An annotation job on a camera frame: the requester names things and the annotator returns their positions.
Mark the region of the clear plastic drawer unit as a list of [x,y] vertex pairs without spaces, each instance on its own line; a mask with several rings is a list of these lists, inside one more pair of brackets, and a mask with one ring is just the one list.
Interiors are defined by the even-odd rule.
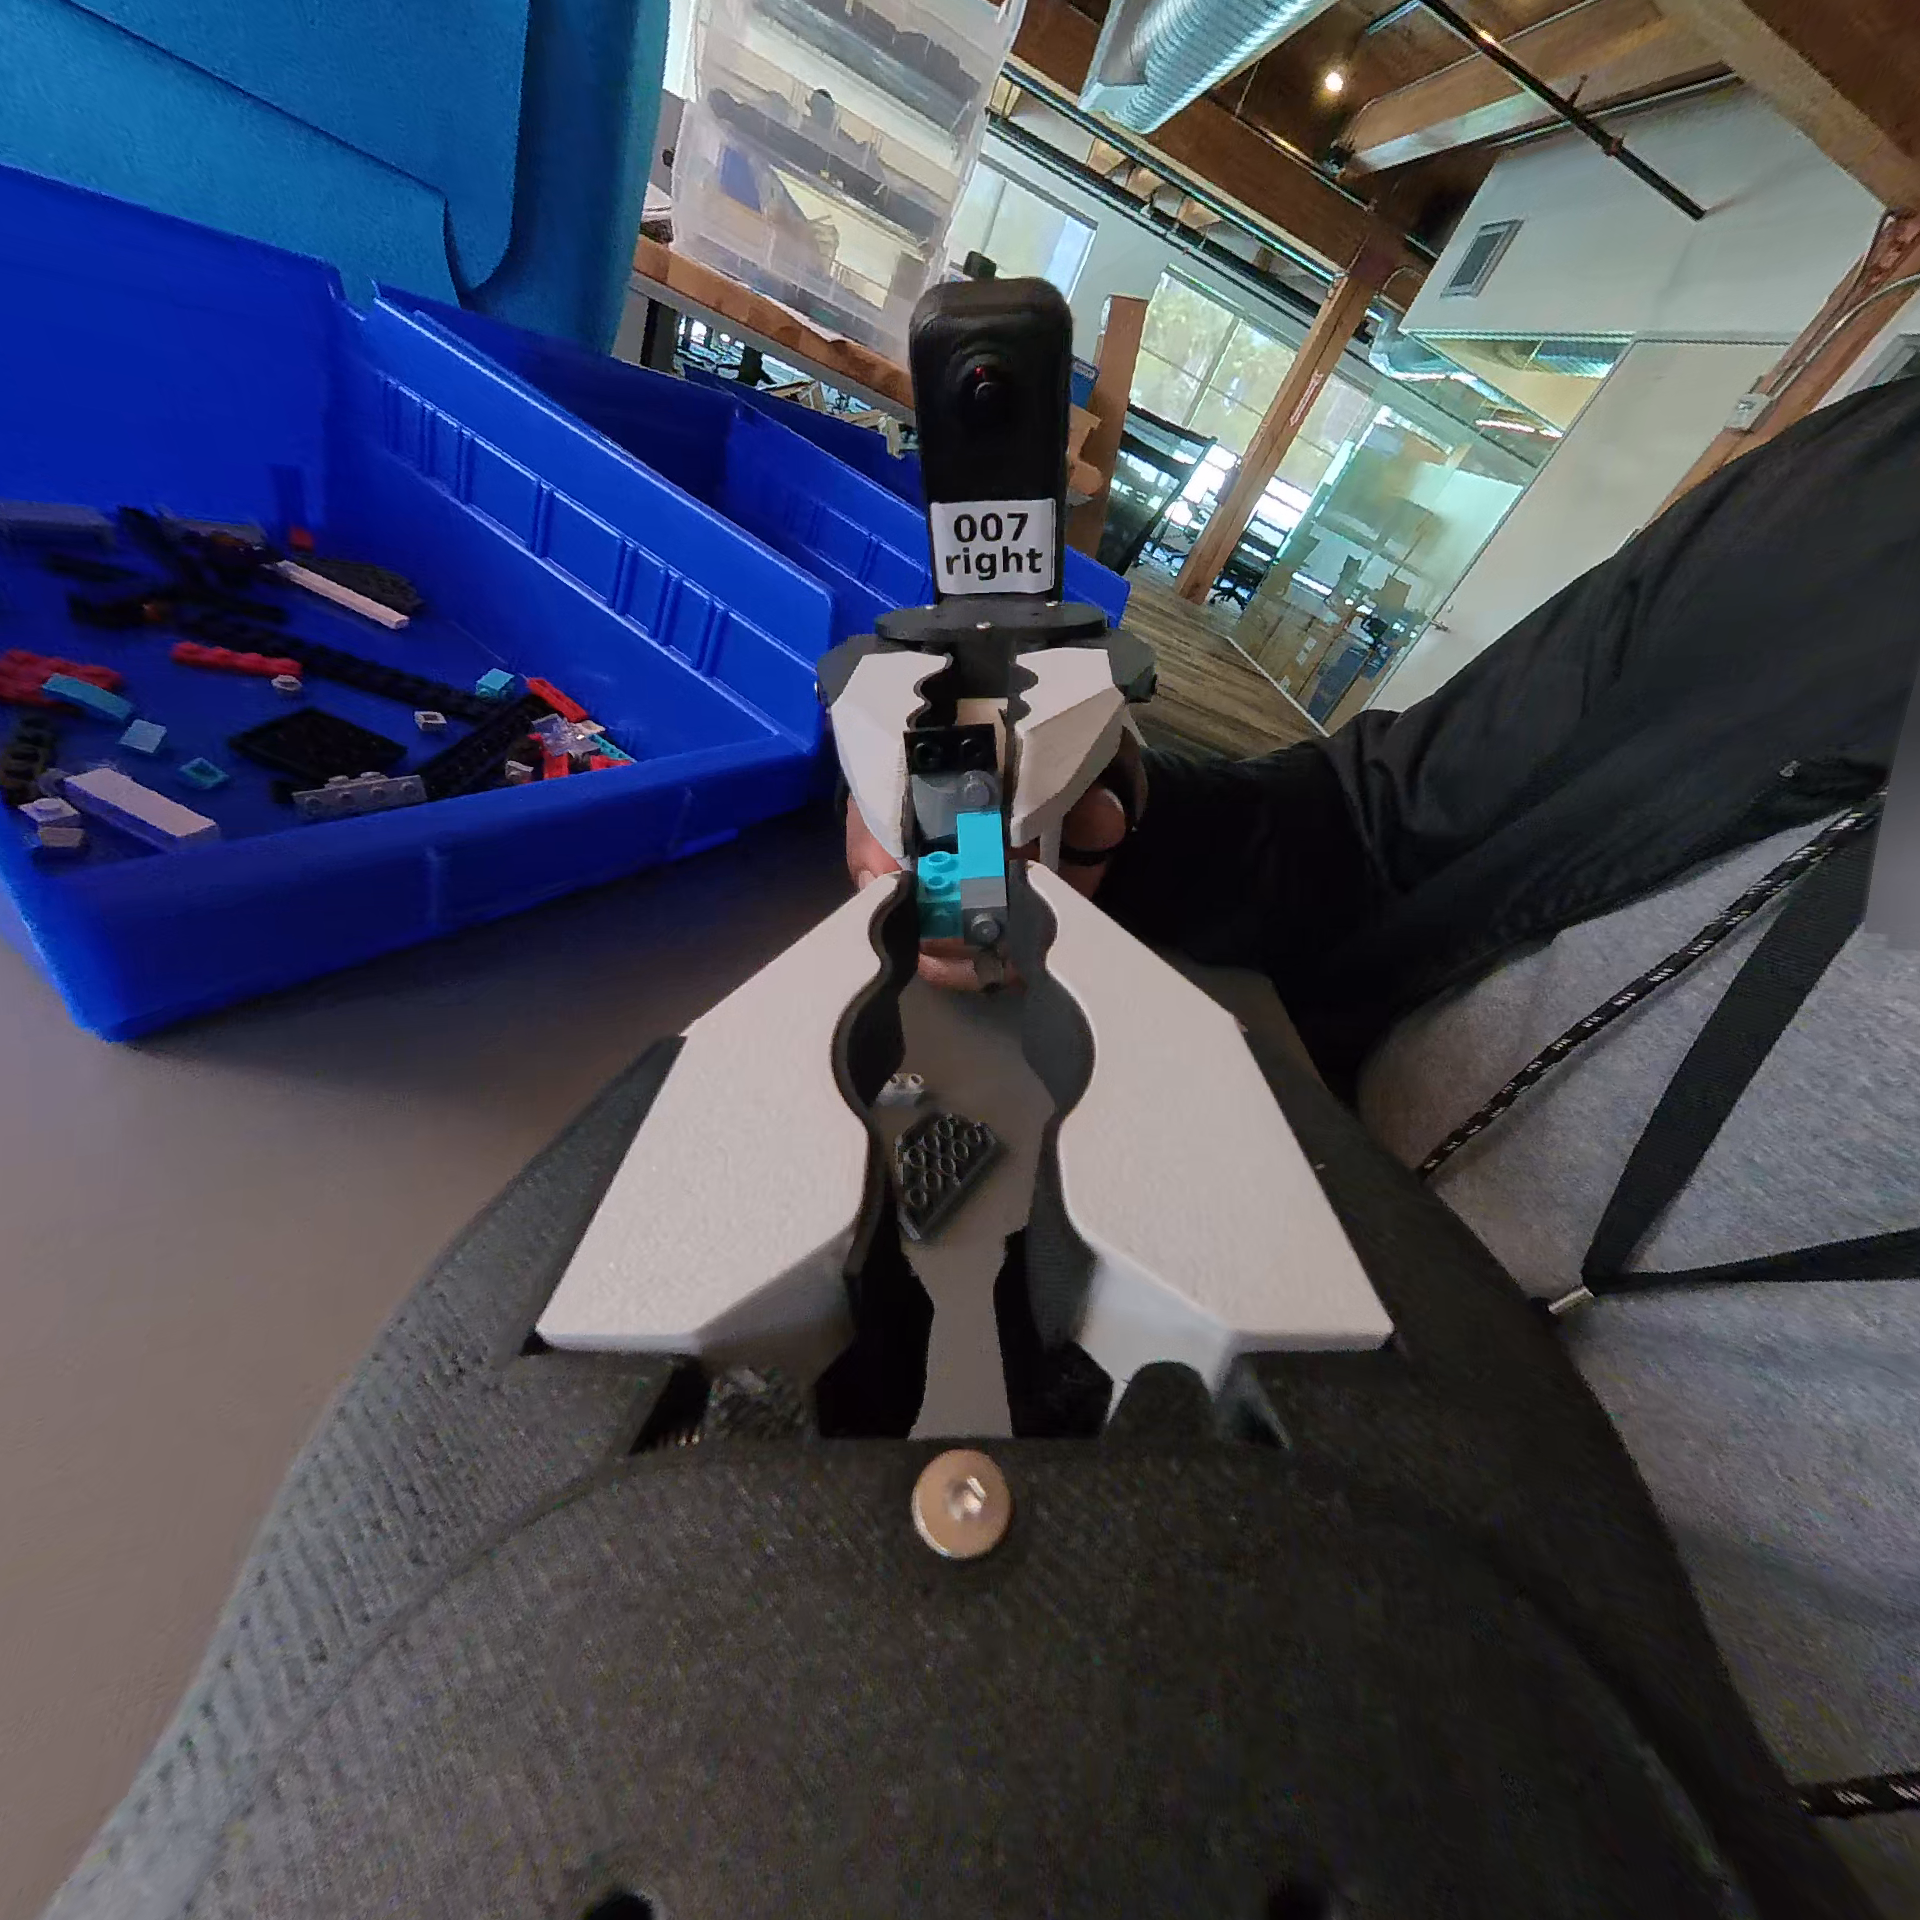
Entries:
[[674,250],[902,363],[1022,3],[704,3]]

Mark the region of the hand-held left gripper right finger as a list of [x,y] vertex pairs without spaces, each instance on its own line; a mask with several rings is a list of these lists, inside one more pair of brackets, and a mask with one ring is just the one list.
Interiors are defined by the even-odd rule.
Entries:
[[1114,1384],[1179,1363],[1373,1351],[1392,1319],[1236,1017],[1066,879],[1019,875],[1022,1044],[1056,1106],[1065,1223],[1090,1256],[1069,1341]]

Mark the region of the grey desk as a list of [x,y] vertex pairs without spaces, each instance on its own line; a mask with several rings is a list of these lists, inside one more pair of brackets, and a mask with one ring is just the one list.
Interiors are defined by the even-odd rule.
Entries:
[[836,818],[805,809],[136,1044],[3,948],[3,1915],[128,1790],[397,1301],[847,889]]

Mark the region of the pile of mixed toy bricks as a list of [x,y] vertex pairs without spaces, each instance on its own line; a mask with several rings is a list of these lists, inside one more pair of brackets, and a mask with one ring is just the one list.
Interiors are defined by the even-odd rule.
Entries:
[[150,852],[204,844],[222,831],[195,802],[239,771],[320,823],[636,765],[547,679],[487,668],[449,684],[299,632],[299,602],[386,636],[426,610],[407,576],[326,558],[299,523],[277,540],[258,521],[6,498],[3,558],[59,583],[81,636],[162,640],[172,679],[275,703],[199,750],[183,721],[139,706],[125,665],[3,645],[3,815],[43,862],[89,856],[93,829]]

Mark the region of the small toy brick assembly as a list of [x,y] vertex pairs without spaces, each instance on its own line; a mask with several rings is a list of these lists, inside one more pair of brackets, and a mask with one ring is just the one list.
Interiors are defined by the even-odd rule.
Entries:
[[905,852],[924,944],[964,948],[997,972],[1010,926],[1002,782],[991,724],[904,736]]

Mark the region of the silver ventilation duct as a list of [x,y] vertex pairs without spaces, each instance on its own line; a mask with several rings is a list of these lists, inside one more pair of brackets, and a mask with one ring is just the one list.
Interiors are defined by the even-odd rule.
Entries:
[[1331,7],[1331,3],[1111,3],[1076,105],[1127,131],[1156,131]]

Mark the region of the person's right forearm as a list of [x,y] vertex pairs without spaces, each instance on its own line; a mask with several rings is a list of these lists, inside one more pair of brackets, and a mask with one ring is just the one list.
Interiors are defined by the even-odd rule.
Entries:
[[1348,1088],[1398,1020],[1871,797],[1918,643],[1918,384],[1695,486],[1426,701],[1247,760],[1143,757],[1095,901],[1265,973]]

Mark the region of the person's right hand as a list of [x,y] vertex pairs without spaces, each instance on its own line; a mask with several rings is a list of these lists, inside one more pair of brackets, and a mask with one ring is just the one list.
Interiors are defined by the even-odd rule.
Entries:
[[[1120,793],[1130,780],[1111,771],[1065,818],[1058,872],[1087,900],[1095,898],[1117,852],[1132,836],[1139,801]],[[900,872],[900,859],[884,852],[852,801],[845,809],[845,852],[857,892]],[[992,994],[1018,983],[1018,973],[999,955],[958,941],[922,941],[918,979],[937,990],[960,994]]]

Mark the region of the narrow blue plastic bin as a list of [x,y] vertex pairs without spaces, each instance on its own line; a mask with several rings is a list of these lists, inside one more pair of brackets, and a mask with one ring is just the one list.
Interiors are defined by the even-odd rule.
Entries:
[[[397,288],[368,321],[420,398],[657,559],[745,589],[793,653],[932,597],[920,467],[878,433]],[[831,610],[775,614],[771,568],[745,562],[748,540],[810,576]]]

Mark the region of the large blue plastic bin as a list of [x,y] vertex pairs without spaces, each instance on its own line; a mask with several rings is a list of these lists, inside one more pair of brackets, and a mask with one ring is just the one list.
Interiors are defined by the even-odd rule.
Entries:
[[59,703],[55,766],[113,765],[210,818],[181,852],[90,829],[35,852],[3,823],[3,937],[97,1038],[228,1004],[490,924],[731,841],[810,798],[813,664],[825,589],[699,498],[490,372],[444,332],[354,308],[326,267],[3,170],[3,498],[301,528],[322,558],[378,564],[424,600],[400,632],[293,583],[287,645],[326,645],[472,693],[490,670],[583,706],[609,771],[503,783],[341,823],[304,823],[240,732],[313,710],[406,747],[400,701],[171,659],[177,638],[86,627],[89,583],[52,540],[3,539],[3,648],[118,673],[156,755]]

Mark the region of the person's grey sweater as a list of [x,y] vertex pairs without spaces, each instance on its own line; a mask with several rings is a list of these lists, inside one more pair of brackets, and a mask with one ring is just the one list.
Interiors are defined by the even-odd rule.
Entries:
[[[1415,1167],[1808,839],[1788,831],[1705,865],[1430,1001],[1362,1069],[1362,1122]],[[1767,924],[1764,911],[1625,1011],[1432,1174],[1528,1292],[1576,1284],[1659,1094]],[[1915,1102],[1915,957],[1851,935],[1631,1267],[1913,1229]],[[1570,1312],[1570,1356],[1800,1779],[1915,1766],[1915,1312],[1913,1281],[1659,1289]]]

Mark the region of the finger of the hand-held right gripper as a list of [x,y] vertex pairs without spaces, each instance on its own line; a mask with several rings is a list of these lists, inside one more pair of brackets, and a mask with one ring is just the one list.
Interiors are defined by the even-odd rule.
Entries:
[[1011,681],[1004,844],[1056,857],[1069,809],[1117,755],[1130,700],[1103,640],[1018,653]]
[[839,645],[827,653],[827,726],[847,788],[884,852],[911,859],[905,731],[941,656],[900,645]]

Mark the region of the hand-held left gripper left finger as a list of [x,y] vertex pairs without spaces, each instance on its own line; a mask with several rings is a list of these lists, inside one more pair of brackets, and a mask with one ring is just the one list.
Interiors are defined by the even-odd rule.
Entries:
[[559,1351],[836,1353],[870,1133],[831,1042],[878,984],[867,886],[683,1026],[535,1323]]

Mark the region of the wooden post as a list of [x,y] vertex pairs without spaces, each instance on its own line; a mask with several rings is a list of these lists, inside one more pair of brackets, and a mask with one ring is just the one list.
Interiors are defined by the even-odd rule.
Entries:
[[1283,454],[1296,441],[1303,422],[1318,401],[1338,358],[1349,346],[1371,302],[1398,276],[1423,273],[1423,265],[1390,233],[1374,229],[1348,268],[1335,276],[1314,324],[1282,376],[1277,392],[1260,417],[1247,447],[1237,460],[1226,492],[1216,500],[1206,528],[1187,552],[1174,591],[1201,606],[1211,586],[1233,558],[1260,497]]

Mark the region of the dark grey wedge plate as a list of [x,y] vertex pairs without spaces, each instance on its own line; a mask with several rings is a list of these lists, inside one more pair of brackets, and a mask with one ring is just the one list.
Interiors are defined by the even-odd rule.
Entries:
[[900,1233],[911,1243],[936,1235],[992,1172],[1000,1141],[986,1122],[926,1111],[892,1143]]

